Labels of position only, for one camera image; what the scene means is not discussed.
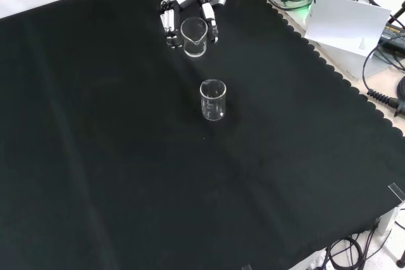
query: power adapter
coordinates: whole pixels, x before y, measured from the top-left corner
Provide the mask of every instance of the power adapter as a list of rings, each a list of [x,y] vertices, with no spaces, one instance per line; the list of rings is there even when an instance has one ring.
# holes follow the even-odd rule
[[[405,29],[399,28],[395,25],[387,23],[380,38],[380,44],[384,43],[384,47],[394,51],[398,51],[405,54],[405,37],[398,37],[401,34],[405,34]]]

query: tape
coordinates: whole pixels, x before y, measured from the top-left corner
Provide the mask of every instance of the tape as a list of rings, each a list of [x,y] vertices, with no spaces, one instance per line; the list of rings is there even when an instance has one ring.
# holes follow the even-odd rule
[[[388,187],[401,200],[401,202],[405,201],[405,193],[402,192],[402,190],[395,183],[392,183]]]

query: white paper sheet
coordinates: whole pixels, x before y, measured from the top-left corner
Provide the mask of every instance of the white paper sheet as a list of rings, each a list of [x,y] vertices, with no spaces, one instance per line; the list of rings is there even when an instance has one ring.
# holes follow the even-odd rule
[[[367,56],[378,44],[390,10],[352,0],[316,0],[305,38]]]

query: black cloth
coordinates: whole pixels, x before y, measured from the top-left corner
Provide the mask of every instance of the black cloth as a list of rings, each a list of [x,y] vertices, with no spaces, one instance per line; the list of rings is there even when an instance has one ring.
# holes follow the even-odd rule
[[[288,269],[400,203],[402,133],[270,5],[228,0],[190,59],[160,1],[0,21],[1,269]]]

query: empty glass beaker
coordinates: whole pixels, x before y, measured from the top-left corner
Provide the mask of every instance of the empty glass beaker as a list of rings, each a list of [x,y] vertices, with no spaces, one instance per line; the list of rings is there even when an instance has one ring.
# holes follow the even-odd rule
[[[190,17],[180,27],[184,38],[184,52],[191,57],[199,57],[207,49],[207,23],[199,17]]]
[[[220,80],[208,79],[200,86],[202,115],[207,120],[220,120],[225,115],[227,86]]]

